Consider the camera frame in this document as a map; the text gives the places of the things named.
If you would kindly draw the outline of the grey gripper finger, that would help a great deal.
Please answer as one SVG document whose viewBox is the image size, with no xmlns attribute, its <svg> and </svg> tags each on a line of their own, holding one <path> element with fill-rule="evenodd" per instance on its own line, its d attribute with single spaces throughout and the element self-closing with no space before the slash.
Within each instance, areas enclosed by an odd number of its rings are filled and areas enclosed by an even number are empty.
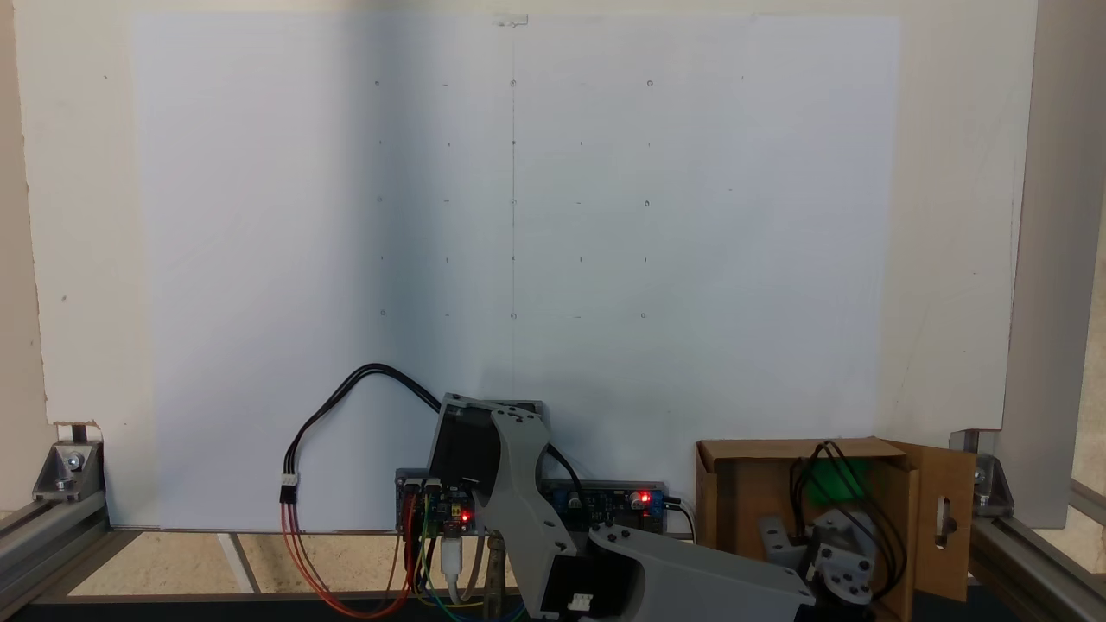
<svg viewBox="0 0 1106 622">
<path fill-rule="evenodd" d="M 868 533 L 868 515 L 851 508 L 833 508 L 814 520 L 814 533 L 837 533 L 860 539 Z"/>
<path fill-rule="evenodd" d="M 759 518 L 758 532 L 766 562 L 793 571 L 805 570 L 808 567 L 807 536 L 792 536 L 781 516 L 769 515 Z"/>
</svg>

